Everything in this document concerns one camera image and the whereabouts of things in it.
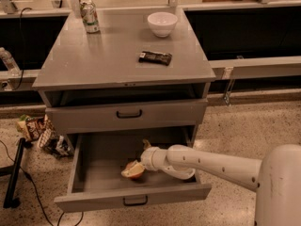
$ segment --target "bowl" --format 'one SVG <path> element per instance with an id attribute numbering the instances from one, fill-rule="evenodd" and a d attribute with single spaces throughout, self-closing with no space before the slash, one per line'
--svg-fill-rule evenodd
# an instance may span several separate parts
<path id="1" fill-rule="evenodd" d="M 148 17 L 150 30 L 157 37 L 167 37 L 175 28 L 178 17 L 169 12 L 155 12 Z"/>

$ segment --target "soda can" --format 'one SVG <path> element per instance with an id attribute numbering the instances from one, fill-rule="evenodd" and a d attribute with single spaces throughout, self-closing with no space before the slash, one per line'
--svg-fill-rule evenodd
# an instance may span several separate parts
<path id="1" fill-rule="evenodd" d="M 91 0 L 81 1 L 81 16 L 87 33 L 100 31 L 95 4 Z"/>

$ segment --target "gray tabletop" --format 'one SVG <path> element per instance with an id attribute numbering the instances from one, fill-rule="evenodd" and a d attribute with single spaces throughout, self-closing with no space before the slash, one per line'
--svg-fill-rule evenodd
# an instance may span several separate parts
<path id="1" fill-rule="evenodd" d="M 147 17 L 175 13 L 167 38 L 157 38 Z M 81 18 L 68 17 L 33 85 L 37 90 L 97 89 L 213 81 L 215 76 L 181 8 L 98 10 L 101 33 L 88 34 Z M 170 53 L 169 66 L 139 63 L 142 51 Z"/>

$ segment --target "plastic bottle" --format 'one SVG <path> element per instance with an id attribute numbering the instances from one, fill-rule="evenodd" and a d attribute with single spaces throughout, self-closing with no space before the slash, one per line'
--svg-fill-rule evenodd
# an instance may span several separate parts
<path id="1" fill-rule="evenodd" d="M 21 71 L 15 61 L 15 59 L 12 57 L 11 53 L 5 48 L 0 48 L 0 58 L 2 59 L 3 63 L 8 69 L 8 74 L 11 76 L 17 77 L 21 75 Z"/>

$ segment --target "speckled floor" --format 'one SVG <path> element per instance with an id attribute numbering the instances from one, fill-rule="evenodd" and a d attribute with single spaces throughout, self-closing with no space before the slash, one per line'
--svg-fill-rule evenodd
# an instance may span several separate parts
<path id="1" fill-rule="evenodd" d="M 210 97 L 204 123 L 198 131 L 196 148 L 203 151 L 264 158 L 274 147 L 301 144 L 301 91 L 281 93 L 233 94 L 232 106 L 225 106 L 217 96 Z M 39 115 L 42 109 L 1 108 L 0 139 L 14 157 L 15 143 L 22 135 L 15 121 L 23 113 Z M 34 146 L 24 151 L 22 165 L 33 177 L 45 212 L 54 225 L 61 210 L 54 204 L 56 196 L 66 194 L 70 158 L 55 159 Z M 8 166 L 5 148 L 0 145 L 0 167 Z M 256 195 L 207 173 L 200 173 L 203 183 L 211 183 L 206 201 L 161 204 L 85 212 L 80 225 L 212 225 L 253 226 Z M 0 178 L 0 202 L 3 203 L 8 176 Z M 0 225 L 49 225 L 44 218 L 35 191 L 20 172 L 15 196 L 21 205 L 0 208 Z M 60 225 L 74 225 L 80 213 L 67 214 Z"/>

